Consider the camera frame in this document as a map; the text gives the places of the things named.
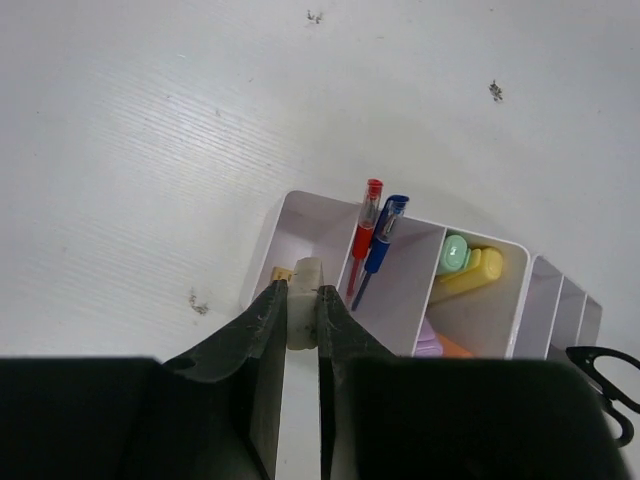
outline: highlighter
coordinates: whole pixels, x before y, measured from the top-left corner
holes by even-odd
[[[467,242],[460,235],[449,235],[444,239],[436,275],[463,270],[469,260]]]
[[[502,267],[503,258],[499,250],[493,247],[476,248],[471,252],[469,265],[465,270],[436,278],[429,303],[440,302],[489,285],[500,278]]]
[[[436,333],[436,338],[442,345],[442,356],[444,358],[472,358],[473,355],[468,350],[465,350],[457,343],[453,343],[444,335]]]

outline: yellow object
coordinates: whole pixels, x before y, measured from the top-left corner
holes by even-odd
[[[502,266],[503,259],[499,250],[493,247],[474,249],[469,267],[465,271],[436,278],[429,303],[440,302],[495,282],[502,275]]]
[[[293,271],[286,268],[273,267],[273,272],[271,272],[272,282],[274,280],[286,280],[287,283],[291,283],[291,277],[293,277]]]
[[[448,273],[447,275],[440,275],[438,277],[438,280],[441,282],[448,282],[454,277],[462,275],[463,273],[468,272],[469,270],[472,270],[474,268],[478,268],[480,266],[481,257],[482,257],[482,250],[480,250],[479,248],[474,248],[473,250],[471,250],[471,257],[469,258],[469,265],[467,265],[467,268],[465,268],[464,270],[460,270],[459,272]]]

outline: scissors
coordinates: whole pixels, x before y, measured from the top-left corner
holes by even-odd
[[[550,353],[552,353],[552,350],[558,351],[560,349],[552,345]],[[605,378],[605,376],[597,370],[594,362],[599,357],[613,357],[630,363],[640,370],[640,361],[624,352],[619,352],[618,350],[605,347],[567,347],[564,353],[571,363],[573,363],[573,365],[588,377],[589,383],[598,391],[598,397],[600,398],[602,409],[620,425],[622,433],[616,439],[618,447],[621,448],[628,445],[631,440],[633,440],[633,435],[635,433],[633,423],[614,408],[613,402],[617,400],[625,407],[639,415],[640,403],[631,400],[627,394]]]

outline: white plastic organizer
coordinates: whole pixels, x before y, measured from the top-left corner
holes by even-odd
[[[293,191],[272,209],[258,239],[240,303],[266,288],[274,267],[322,259],[325,284],[343,296],[351,270],[357,203]],[[496,282],[428,305],[445,236],[455,232],[471,247],[495,247],[504,267]],[[549,345],[594,344],[602,307],[546,259],[533,261],[523,246],[462,229],[405,217],[380,271],[353,317],[397,355],[412,355],[425,312],[434,330],[474,357],[546,358]]]

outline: blue pen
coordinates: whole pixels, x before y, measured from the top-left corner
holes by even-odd
[[[369,280],[371,280],[371,275],[378,273],[378,270],[380,270],[380,265],[382,265],[384,256],[389,250],[389,245],[391,245],[395,226],[404,216],[404,209],[407,203],[409,203],[409,197],[405,195],[391,195],[384,203],[384,208],[378,218],[373,240],[371,241],[371,251],[367,257],[367,262],[364,264],[365,276],[356,297],[353,299],[351,310],[355,311],[358,308],[362,295],[367,285],[369,285]]]

